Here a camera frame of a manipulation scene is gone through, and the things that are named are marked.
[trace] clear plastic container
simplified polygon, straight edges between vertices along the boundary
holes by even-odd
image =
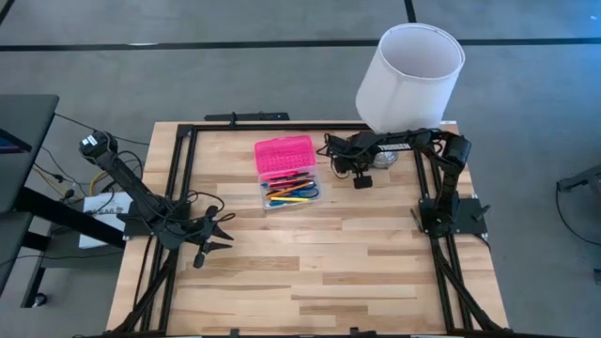
[[[293,207],[321,199],[321,180],[316,168],[316,154],[309,136],[280,137],[257,142],[254,160],[259,173],[258,184],[264,209]],[[300,185],[305,186],[291,190]],[[271,201],[269,192],[282,192],[277,197],[307,198],[306,201]]]

